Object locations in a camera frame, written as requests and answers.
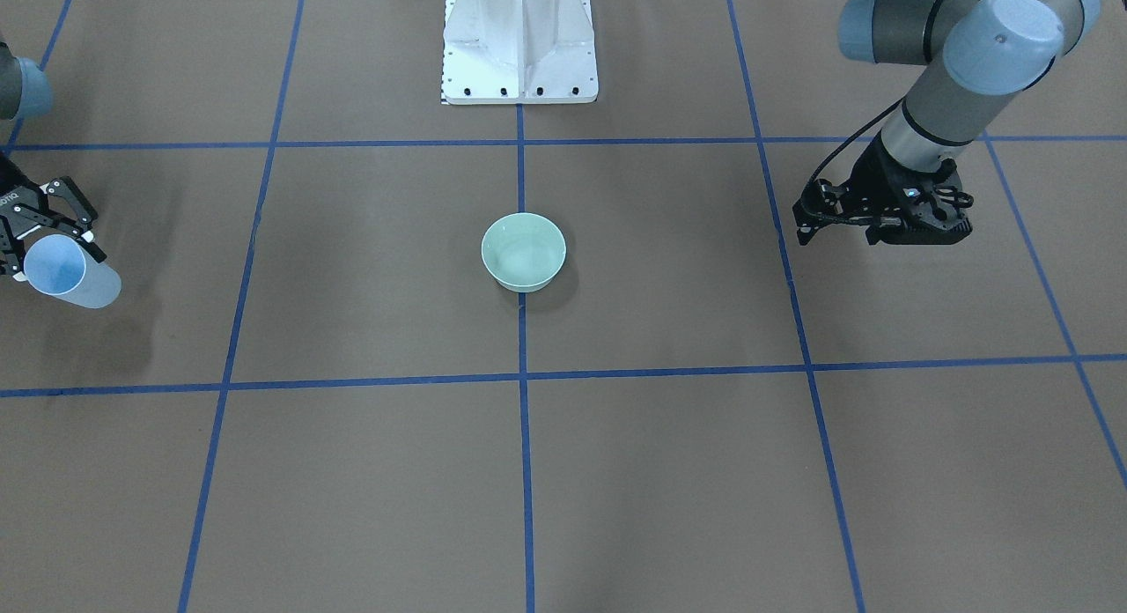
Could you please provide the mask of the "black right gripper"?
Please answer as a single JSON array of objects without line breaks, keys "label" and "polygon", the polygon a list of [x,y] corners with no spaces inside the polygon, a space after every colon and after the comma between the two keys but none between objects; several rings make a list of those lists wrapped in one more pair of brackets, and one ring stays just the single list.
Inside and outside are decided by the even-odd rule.
[{"label": "black right gripper", "polygon": [[21,241],[41,224],[29,217],[26,208],[41,208],[48,219],[48,226],[70,236],[95,263],[107,260],[107,255],[95,242],[98,212],[72,177],[56,177],[39,185],[25,176],[7,156],[1,156],[1,275],[17,283],[27,281],[23,269],[26,248]]}]

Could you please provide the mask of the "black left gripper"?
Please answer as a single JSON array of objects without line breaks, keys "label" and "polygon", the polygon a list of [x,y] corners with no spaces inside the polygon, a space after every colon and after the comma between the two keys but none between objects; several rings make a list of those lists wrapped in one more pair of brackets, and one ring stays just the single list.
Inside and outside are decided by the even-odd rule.
[{"label": "black left gripper", "polygon": [[961,185],[957,165],[950,157],[942,157],[935,170],[919,172],[900,165],[889,154],[881,139],[875,137],[858,157],[844,185],[834,185],[829,180],[811,180],[805,185],[792,206],[798,245],[809,245],[825,226],[900,229],[904,219],[899,213],[881,210],[891,192],[946,183]]}]

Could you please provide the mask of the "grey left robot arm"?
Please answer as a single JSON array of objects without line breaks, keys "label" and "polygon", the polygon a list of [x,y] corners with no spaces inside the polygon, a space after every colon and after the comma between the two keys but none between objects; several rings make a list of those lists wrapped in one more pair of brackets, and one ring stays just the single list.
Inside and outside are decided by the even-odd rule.
[{"label": "grey left robot arm", "polygon": [[853,62],[919,64],[849,179],[813,174],[792,213],[800,245],[826,226],[866,229],[869,245],[946,247],[973,232],[973,196],[955,160],[1019,94],[1079,46],[1101,0],[848,0],[838,19]]}]

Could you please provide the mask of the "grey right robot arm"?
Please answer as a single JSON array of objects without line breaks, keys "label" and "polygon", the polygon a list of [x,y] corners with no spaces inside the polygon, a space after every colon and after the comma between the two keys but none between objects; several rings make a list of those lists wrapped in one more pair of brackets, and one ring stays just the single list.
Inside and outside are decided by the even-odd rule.
[{"label": "grey right robot arm", "polygon": [[[32,59],[14,55],[1,41],[1,115],[3,119],[25,119],[44,115],[53,104],[48,77]],[[94,225],[98,212],[69,176],[33,183],[7,156],[1,156],[1,273],[18,283],[27,279],[24,238],[41,228],[69,236],[92,256],[105,263],[107,255],[95,243]]]}]

